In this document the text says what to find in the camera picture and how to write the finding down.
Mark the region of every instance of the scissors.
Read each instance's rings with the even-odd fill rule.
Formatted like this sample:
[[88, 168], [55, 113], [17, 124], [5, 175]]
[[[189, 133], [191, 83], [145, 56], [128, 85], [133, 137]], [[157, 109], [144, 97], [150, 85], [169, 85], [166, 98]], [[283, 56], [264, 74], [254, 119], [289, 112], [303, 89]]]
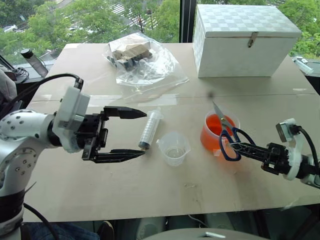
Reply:
[[[222, 113], [222, 111], [220, 110], [220, 108], [216, 105], [216, 103], [212, 100], [213, 105], [214, 105], [214, 110], [215, 113], [218, 115], [220, 123], [221, 123], [221, 127], [222, 127], [222, 131], [220, 133], [219, 136], [219, 145], [220, 145], [220, 149], [221, 152], [224, 156], [224, 158], [228, 161], [239, 161], [241, 159], [241, 155], [235, 151], [235, 157], [229, 157], [228, 154], [226, 153], [226, 150], [223, 146], [223, 137], [225, 137], [227, 139], [227, 141], [230, 144], [234, 144], [234, 143], [241, 143], [241, 140], [238, 136], [238, 133], [240, 133], [241, 135], [243, 135], [251, 144], [256, 145], [255, 142], [252, 140], [252, 138], [243, 130], [232, 126], [232, 124], [228, 121], [228, 119], [226, 118], [226, 116]], [[235, 140], [232, 139], [231, 135], [228, 132], [228, 129], [230, 129], [232, 131], [232, 136], [234, 137]]]

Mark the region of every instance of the window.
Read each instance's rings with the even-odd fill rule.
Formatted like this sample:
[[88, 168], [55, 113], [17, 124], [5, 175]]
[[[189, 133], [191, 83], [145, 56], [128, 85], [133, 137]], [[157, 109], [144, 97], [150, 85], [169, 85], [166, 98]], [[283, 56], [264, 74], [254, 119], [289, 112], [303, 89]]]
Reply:
[[320, 60], [319, 0], [197, 0], [197, 3], [276, 6], [302, 31], [289, 55]]
[[0, 0], [0, 55], [25, 63], [30, 48], [44, 61], [68, 43], [107, 43], [142, 32], [179, 41], [180, 0]]

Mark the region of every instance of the measuring cup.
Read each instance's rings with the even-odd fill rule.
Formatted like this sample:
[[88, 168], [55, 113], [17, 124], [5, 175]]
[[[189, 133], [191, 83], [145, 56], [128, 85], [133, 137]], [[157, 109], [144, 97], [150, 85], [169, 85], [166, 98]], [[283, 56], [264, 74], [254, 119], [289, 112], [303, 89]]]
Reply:
[[182, 134], [172, 131], [165, 134], [161, 139], [156, 141], [164, 160], [170, 166], [179, 166], [185, 160], [190, 145], [188, 139]]
[[[240, 128], [239, 119], [227, 109], [220, 107], [222, 113], [231, 123], [232, 126]], [[216, 157], [220, 156], [221, 150], [219, 145], [219, 136], [222, 131], [221, 123], [215, 110], [209, 111], [205, 118], [204, 124], [200, 135], [200, 140], [202, 145], [210, 152], [212, 152]], [[224, 149], [226, 149], [225, 137], [222, 138], [224, 144]]]

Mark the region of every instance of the metal latch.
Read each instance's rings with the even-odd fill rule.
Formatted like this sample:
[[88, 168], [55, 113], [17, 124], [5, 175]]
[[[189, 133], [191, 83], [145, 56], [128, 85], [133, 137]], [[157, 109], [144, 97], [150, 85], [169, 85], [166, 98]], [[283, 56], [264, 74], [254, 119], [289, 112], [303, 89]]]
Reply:
[[252, 32], [251, 37], [250, 37], [249, 42], [248, 42], [248, 48], [252, 47], [252, 45], [254, 44], [257, 36], [258, 36], [258, 32], [257, 31]]

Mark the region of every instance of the wooden table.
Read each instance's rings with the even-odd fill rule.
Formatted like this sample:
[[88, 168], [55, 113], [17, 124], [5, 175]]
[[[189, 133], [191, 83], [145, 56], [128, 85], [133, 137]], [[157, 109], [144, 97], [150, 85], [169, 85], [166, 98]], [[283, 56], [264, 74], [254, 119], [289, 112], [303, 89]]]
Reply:
[[[275, 125], [295, 118], [319, 149], [319, 96], [289, 57], [271, 78], [198, 79], [192, 45], [168, 43], [165, 46], [190, 81], [156, 100], [125, 103], [122, 88], [116, 84], [116, 70], [102, 56], [105, 46], [68, 44], [49, 74], [70, 72], [82, 77], [82, 90], [91, 95], [88, 113], [99, 113], [105, 105], [126, 105], [144, 112], [160, 105], [164, 120], [151, 150], [123, 163], [95, 164], [82, 161], [81, 153], [46, 149], [30, 180], [30, 184], [37, 183], [25, 200], [49, 221], [128, 219], [320, 203], [318, 189], [265, 172], [252, 159], [228, 162], [214, 157], [200, 142], [204, 117], [213, 108], [206, 95], [214, 90], [215, 102], [239, 118], [241, 128], [256, 144], [281, 144]], [[47, 82], [39, 88], [29, 108], [53, 113], [73, 82], [71, 78]], [[105, 151], [138, 149], [146, 121], [110, 119], [106, 124], [109, 134]], [[155, 141], [171, 131], [183, 133], [191, 146], [179, 167], [170, 167], [163, 161]], [[307, 143], [303, 153], [311, 153]], [[27, 211], [24, 220], [38, 221]]]

